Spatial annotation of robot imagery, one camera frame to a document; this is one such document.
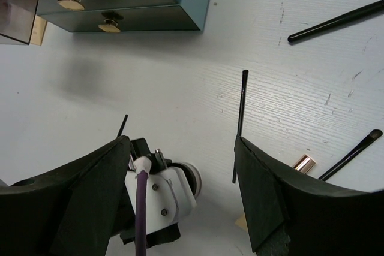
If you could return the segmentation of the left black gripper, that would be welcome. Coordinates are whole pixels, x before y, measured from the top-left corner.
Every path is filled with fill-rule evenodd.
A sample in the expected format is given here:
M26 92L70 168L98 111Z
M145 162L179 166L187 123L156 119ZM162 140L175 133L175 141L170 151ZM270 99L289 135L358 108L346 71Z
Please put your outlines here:
M139 138L131 142L131 156L133 160L138 159L140 156L147 156L152 162L151 174L159 173L173 165L172 160L164 158L161 152L151 153L144 138ZM134 220L129 220L119 235L125 245L134 242ZM179 238L179 227L177 224L172 224L161 230L149 233L146 236L146 248L149 249L156 245L171 243Z

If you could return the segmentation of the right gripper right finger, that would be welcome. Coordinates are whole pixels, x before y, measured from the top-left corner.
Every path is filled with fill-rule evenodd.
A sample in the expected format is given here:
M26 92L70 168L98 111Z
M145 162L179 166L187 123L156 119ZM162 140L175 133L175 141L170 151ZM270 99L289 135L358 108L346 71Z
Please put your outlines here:
M303 174L250 141L235 165L257 255L382 255L383 191L362 192Z

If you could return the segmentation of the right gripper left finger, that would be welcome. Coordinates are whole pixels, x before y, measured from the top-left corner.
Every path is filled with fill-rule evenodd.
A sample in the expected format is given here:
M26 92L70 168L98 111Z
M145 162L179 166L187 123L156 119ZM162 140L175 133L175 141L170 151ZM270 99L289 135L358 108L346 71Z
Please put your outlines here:
M131 225L130 139L1 187L2 255L104 255Z

